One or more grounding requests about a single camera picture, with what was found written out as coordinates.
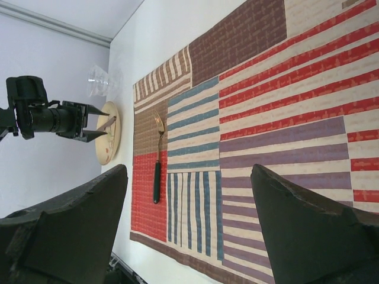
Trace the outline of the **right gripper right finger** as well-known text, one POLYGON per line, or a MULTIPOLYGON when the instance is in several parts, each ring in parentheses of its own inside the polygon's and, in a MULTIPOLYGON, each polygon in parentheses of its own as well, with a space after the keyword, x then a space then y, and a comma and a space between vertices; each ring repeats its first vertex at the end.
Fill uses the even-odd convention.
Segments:
POLYGON ((250 178, 275 283, 378 283, 378 214, 260 164, 250 178))

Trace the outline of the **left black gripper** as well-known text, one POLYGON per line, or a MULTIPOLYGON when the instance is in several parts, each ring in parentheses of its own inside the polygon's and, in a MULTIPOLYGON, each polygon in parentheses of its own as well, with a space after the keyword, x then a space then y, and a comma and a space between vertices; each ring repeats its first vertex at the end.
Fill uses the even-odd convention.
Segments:
POLYGON ((69 101, 58 102, 57 107, 34 107, 30 110, 31 129, 89 143, 107 134, 105 131, 83 130, 90 114, 109 116, 93 105, 69 101))

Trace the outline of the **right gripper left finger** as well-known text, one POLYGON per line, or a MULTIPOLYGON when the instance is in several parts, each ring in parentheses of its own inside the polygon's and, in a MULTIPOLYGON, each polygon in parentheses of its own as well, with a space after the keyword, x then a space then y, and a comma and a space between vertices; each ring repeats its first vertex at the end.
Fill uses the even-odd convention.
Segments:
POLYGON ((2 283, 122 283, 110 267, 127 168, 1 219, 2 283))

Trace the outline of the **brown wooden knife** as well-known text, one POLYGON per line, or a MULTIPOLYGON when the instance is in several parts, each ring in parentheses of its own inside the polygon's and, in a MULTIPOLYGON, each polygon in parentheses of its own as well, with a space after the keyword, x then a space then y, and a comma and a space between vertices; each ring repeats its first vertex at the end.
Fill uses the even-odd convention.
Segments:
POLYGON ((97 131, 105 132, 108 127, 112 126, 116 122, 116 119, 116 116, 111 117, 107 122, 103 123, 103 125, 99 126, 97 131))

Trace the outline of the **dark handled fork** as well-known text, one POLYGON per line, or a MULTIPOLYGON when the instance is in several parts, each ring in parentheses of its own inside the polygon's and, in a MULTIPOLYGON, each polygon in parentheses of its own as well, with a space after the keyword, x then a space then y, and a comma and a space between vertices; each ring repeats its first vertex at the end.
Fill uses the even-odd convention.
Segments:
POLYGON ((158 151, 157 159, 155 163, 155 174, 154 174, 154 187, 153 187, 153 202, 158 204, 160 201, 160 174, 161 174, 161 148, 162 148, 162 139, 165 133, 164 123, 156 110, 153 111, 153 116, 157 124, 159 140, 158 140, 158 151))

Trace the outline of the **patchwork striped placemat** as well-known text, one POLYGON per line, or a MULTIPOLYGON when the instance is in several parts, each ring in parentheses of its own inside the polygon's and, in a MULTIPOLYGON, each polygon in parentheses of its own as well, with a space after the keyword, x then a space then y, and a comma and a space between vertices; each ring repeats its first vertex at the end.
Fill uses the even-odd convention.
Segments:
POLYGON ((245 1, 133 95, 132 241, 219 282, 274 283, 255 164, 378 212, 377 1, 245 1))

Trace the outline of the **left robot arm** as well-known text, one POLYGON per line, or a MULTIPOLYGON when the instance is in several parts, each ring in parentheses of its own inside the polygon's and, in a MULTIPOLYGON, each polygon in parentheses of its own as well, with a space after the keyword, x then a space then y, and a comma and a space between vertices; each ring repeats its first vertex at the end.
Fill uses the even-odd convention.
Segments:
POLYGON ((86 130, 88 115, 106 115, 105 112, 89 104, 49 102, 40 77, 10 77, 6 86, 8 108, 1 109, 1 138, 11 133, 29 140, 35 133, 55 133, 88 143, 106 134, 104 130, 86 130))

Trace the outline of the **round wooden plate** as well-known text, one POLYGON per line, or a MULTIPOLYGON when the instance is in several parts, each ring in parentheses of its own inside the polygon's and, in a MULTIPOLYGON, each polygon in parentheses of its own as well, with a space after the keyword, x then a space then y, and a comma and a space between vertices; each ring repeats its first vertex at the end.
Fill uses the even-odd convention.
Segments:
POLYGON ((107 132, 107 134, 95 139, 97 159, 100 165, 104 166, 114 158, 118 150, 121 140, 121 120, 115 103, 111 101, 106 102, 101 111, 108 113, 109 116, 99 116, 97 128, 107 122, 111 117, 117 117, 116 122, 106 129, 105 132, 107 132))

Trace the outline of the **clear glass cup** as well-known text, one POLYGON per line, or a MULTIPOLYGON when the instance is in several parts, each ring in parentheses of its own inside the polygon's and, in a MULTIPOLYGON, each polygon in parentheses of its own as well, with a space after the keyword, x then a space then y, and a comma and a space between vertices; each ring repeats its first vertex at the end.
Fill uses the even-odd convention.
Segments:
POLYGON ((88 73, 86 94, 88 97, 112 95, 120 90, 121 83, 122 74, 119 70, 109 74, 93 64, 88 73))

